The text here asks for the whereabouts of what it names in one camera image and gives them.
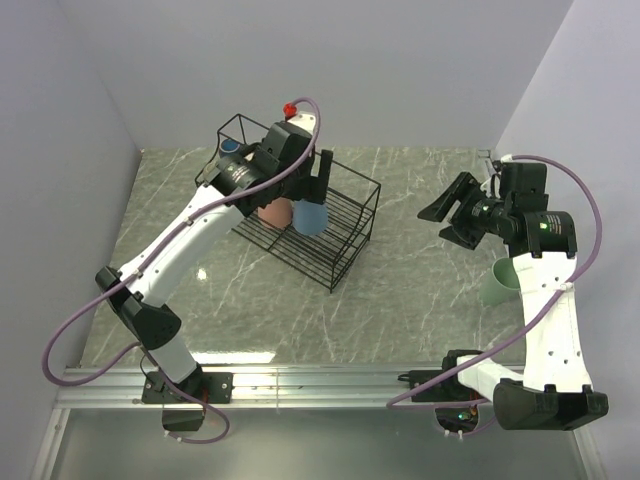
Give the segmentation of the beige ceramic mug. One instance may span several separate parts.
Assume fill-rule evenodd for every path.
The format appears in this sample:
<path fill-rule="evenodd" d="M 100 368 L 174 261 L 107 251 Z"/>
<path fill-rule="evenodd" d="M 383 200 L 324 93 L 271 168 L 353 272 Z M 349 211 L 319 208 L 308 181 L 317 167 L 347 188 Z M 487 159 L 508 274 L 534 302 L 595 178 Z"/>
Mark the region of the beige ceramic mug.
<path fill-rule="evenodd" d="M 203 174 L 204 174 L 204 175 L 209 175 L 209 174 L 211 174 L 211 173 L 214 171 L 214 169 L 215 169 L 215 167 L 216 167 L 216 166 L 217 166 L 217 163 L 216 163 L 216 162 L 210 162 L 210 163 L 208 163 L 208 164 L 205 166 L 204 170 L 203 170 Z"/>

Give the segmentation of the dark blue glazed mug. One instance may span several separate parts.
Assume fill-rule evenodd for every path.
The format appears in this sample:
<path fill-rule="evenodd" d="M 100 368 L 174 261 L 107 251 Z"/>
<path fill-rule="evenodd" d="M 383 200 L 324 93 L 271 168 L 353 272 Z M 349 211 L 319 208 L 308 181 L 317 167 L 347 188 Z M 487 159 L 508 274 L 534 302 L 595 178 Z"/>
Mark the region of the dark blue glazed mug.
<path fill-rule="evenodd" d="M 219 155 L 221 157 L 237 152 L 240 144 L 233 139 L 224 139 L 219 146 Z"/>

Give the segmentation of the blue plastic tumbler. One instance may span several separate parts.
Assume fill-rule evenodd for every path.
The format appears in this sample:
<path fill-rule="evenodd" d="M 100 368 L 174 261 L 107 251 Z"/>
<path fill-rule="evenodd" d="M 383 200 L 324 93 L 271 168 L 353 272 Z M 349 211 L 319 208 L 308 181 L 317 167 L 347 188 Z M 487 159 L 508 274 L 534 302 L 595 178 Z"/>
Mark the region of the blue plastic tumbler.
<path fill-rule="evenodd" d="M 300 234 L 316 236 L 328 226 L 328 208 L 306 200 L 295 201 L 293 205 L 293 228 Z"/>

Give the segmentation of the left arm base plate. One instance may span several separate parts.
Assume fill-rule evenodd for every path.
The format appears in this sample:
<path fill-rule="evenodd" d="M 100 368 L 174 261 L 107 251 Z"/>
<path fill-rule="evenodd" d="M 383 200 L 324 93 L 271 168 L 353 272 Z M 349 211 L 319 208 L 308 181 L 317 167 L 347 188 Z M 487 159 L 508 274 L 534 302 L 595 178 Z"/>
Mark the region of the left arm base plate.
<path fill-rule="evenodd" d="M 233 390 L 233 374 L 231 372 L 204 372 L 196 379 L 185 380 L 177 387 L 188 395 L 209 404 L 228 404 Z M 143 404 L 177 404 L 187 399 L 174 392 L 166 383 L 163 374 L 152 371 L 146 375 L 142 390 Z"/>

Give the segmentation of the green tumbler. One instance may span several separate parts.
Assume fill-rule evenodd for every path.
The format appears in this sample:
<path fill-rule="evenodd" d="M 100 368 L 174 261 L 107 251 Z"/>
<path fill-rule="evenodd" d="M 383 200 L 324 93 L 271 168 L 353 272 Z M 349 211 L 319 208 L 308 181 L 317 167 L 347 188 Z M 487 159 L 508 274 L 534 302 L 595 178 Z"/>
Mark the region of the green tumbler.
<path fill-rule="evenodd" d="M 496 260 L 482 281 L 479 300 L 483 306 L 496 306 L 514 300 L 520 283 L 511 258 Z"/>

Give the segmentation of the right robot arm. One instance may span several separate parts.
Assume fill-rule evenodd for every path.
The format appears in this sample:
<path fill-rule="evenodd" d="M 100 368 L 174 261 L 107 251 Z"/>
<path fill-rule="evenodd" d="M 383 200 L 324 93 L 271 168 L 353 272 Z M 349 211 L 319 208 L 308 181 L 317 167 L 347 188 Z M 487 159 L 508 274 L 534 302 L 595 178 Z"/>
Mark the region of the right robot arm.
<path fill-rule="evenodd" d="M 525 367 L 516 373 L 493 361 L 491 352 L 452 351 L 440 386 L 452 399 L 472 390 L 482 395 L 505 430 L 574 430 L 609 411 L 580 343 L 575 282 L 587 268 L 577 264 L 575 223 L 569 213 L 549 209 L 545 164 L 517 157 L 503 163 L 499 177 L 492 196 L 462 172 L 418 217 L 447 220 L 440 237 L 469 250 L 487 234 L 507 246 L 522 301 Z"/>

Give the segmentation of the salmon pink plastic tumbler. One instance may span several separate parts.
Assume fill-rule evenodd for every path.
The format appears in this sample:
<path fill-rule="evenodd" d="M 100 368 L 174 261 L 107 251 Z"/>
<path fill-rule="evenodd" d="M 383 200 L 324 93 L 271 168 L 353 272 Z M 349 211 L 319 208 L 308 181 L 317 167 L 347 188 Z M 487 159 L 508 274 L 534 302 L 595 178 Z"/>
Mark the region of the salmon pink plastic tumbler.
<path fill-rule="evenodd" d="M 292 222 L 293 206 L 289 199 L 277 198 L 258 209 L 258 218 L 267 228 L 286 229 Z"/>

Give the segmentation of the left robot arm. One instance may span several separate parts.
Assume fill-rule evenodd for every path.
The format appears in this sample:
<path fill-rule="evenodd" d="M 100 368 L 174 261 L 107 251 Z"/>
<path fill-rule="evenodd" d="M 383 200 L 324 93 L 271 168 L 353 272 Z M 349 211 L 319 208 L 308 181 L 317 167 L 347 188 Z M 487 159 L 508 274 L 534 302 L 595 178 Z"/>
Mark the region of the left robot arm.
<path fill-rule="evenodd" d="M 202 367 L 180 335 L 182 322 L 167 301 L 187 271 L 214 243 L 254 211 L 278 198 L 301 196 L 310 183 L 315 114 L 274 123 L 261 141 L 241 144 L 208 164 L 194 196 L 137 257 L 96 275 L 108 303 L 166 376 L 177 401 L 204 395 Z"/>

